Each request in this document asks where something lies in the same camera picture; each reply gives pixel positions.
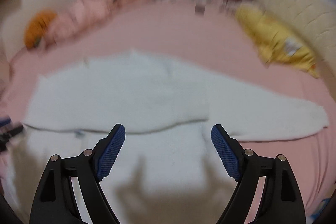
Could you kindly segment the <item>yellow patterned blanket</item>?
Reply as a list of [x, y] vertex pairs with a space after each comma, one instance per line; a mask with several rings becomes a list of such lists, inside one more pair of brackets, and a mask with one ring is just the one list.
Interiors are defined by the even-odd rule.
[[235, 18], [255, 44], [261, 61], [289, 65], [319, 78], [317, 59], [301, 36], [269, 12], [252, 5], [240, 5]]

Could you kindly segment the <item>cream padded headboard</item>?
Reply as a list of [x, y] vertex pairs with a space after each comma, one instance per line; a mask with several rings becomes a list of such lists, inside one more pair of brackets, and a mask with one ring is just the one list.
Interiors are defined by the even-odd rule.
[[256, 0], [300, 33], [335, 73], [335, 0]]

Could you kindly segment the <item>orange plush pumpkin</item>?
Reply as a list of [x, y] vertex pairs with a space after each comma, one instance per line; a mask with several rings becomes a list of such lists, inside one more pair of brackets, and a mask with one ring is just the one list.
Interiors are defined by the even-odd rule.
[[31, 50], [39, 46], [42, 38], [45, 36], [50, 23], [57, 17], [57, 13], [50, 9], [44, 9], [37, 12], [30, 19], [24, 33], [24, 43], [27, 50]]

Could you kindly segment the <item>pink crumpled duvet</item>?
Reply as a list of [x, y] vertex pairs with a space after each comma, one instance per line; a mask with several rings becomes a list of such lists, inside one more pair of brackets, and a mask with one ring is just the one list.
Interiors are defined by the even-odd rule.
[[45, 46], [76, 38], [120, 11], [151, 0], [75, 0], [57, 14], [43, 37]]

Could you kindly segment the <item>small black object on bed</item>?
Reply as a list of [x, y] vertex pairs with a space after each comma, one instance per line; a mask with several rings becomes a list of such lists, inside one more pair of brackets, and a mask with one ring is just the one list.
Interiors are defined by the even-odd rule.
[[195, 14], [204, 15], [205, 14], [205, 5], [196, 4], [195, 5]]

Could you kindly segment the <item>white fluffy cardigan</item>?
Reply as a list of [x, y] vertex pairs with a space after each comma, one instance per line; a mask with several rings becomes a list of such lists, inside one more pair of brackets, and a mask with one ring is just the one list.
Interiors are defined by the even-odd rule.
[[215, 223], [234, 191], [212, 143], [287, 141], [331, 124], [327, 110], [170, 57], [126, 52], [39, 75], [10, 152], [5, 194], [27, 218], [48, 158], [76, 156], [122, 124], [107, 200], [123, 223]]

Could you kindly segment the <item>pink bed sheet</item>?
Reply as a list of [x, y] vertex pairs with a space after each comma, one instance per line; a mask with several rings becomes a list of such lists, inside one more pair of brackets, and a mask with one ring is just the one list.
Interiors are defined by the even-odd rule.
[[259, 155], [285, 155], [301, 191], [307, 215], [313, 214], [335, 182], [335, 102], [321, 79], [286, 65], [264, 66], [253, 43], [230, 16], [209, 7], [203, 16], [189, 3], [142, 5], [117, 15], [103, 27], [47, 52], [26, 53], [1, 99], [1, 114], [22, 121], [37, 78], [90, 58], [126, 52], [170, 57], [284, 96], [323, 106], [331, 124], [300, 139], [245, 142]]

